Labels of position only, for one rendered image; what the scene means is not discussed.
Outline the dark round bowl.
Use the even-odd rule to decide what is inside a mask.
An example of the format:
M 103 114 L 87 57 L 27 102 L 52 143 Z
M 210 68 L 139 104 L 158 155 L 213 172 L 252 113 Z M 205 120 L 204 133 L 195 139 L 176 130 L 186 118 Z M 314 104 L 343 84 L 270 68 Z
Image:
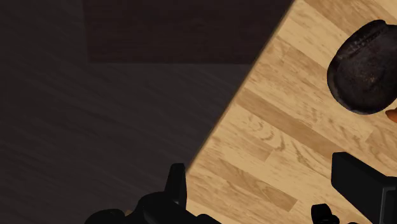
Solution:
M 337 50 L 327 69 L 334 99 L 347 110 L 370 115 L 397 99 L 397 25 L 373 20 Z

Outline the orange round thing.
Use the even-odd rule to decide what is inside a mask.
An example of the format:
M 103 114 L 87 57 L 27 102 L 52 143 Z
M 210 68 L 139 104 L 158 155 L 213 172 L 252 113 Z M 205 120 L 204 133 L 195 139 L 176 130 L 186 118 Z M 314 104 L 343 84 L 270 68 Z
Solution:
M 387 110 L 385 111 L 385 114 L 388 117 L 388 119 L 390 119 L 394 123 L 397 123 L 397 108 Z

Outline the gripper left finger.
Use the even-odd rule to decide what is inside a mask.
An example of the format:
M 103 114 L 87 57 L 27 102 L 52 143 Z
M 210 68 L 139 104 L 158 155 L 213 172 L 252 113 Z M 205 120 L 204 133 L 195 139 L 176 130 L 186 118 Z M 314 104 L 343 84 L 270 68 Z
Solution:
M 186 210 L 186 202 L 185 165 L 172 164 L 165 189 L 143 196 L 130 214 L 105 209 L 90 215 L 84 224 L 200 224 L 197 217 Z

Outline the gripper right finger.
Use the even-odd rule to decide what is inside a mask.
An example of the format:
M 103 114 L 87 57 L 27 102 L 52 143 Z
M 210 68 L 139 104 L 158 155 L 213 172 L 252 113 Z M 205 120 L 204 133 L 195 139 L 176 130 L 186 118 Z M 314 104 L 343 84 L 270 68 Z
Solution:
M 397 224 L 397 177 L 386 176 L 347 152 L 335 152 L 331 185 L 372 224 Z

